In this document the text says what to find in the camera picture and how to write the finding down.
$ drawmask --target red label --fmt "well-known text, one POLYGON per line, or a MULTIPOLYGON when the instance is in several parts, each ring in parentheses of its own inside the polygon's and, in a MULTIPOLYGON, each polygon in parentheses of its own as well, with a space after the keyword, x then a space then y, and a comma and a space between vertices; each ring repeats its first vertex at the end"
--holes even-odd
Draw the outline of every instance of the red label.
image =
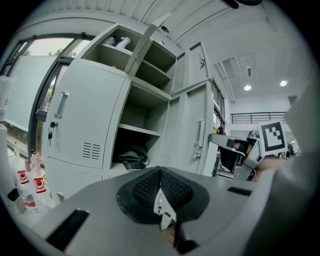
POLYGON ((36 203, 35 202, 25 202, 24 203, 25 207, 36 207, 36 203))
POLYGON ((18 176, 19 176, 19 179, 20 179, 20 184, 26 184, 26 183, 29 182, 25 170, 18 171, 18 176))
POLYGON ((44 181, 43 181, 42 178, 35 178, 34 179, 34 184, 36 186, 35 192, 37 194, 40 194, 42 192, 47 191, 46 188, 45 188, 45 184, 44 184, 44 181))

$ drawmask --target ventilation slots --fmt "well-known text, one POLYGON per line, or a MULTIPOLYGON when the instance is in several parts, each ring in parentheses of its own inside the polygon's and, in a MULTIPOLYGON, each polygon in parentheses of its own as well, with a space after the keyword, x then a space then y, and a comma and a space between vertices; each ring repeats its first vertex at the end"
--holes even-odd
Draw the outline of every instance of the ventilation slots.
POLYGON ((84 158, 99 159, 100 145, 84 142, 82 156, 84 158))

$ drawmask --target whiteboard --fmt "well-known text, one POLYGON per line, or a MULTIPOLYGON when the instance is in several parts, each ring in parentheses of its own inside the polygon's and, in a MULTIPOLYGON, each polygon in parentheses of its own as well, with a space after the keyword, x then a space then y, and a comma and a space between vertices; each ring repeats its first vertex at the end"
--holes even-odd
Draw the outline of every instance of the whiteboard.
POLYGON ((29 119, 39 86, 57 56, 22 56, 18 59, 10 77, 14 79, 4 120, 28 131, 29 119))

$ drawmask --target gray cabinet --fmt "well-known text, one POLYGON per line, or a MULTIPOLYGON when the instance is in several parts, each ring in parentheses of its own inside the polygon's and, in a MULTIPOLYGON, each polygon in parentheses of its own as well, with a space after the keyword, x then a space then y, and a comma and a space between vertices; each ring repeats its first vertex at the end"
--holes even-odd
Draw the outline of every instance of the gray cabinet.
POLYGON ((145 33, 111 26, 63 75, 44 128, 58 122, 51 142, 45 134, 43 143, 53 192, 71 196, 98 180, 134 172, 113 162, 115 147, 131 138, 145 144, 147 167, 202 173, 214 109, 203 47, 174 55, 152 39, 158 23, 145 33), (106 45, 112 35, 132 40, 127 48, 106 45))

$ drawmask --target ceiling vent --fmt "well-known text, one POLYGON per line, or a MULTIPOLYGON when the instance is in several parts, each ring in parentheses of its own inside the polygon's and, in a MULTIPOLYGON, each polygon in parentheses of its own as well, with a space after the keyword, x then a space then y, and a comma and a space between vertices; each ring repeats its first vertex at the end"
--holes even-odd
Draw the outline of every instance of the ceiling vent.
POLYGON ((234 58, 229 58, 221 62, 221 64, 215 64, 222 79, 239 77, 239 71, 234 58))
POLYGON ((239 56, 241 70, 244 76, 251 77, 256 70, 256 56, 254 52, 239 56))

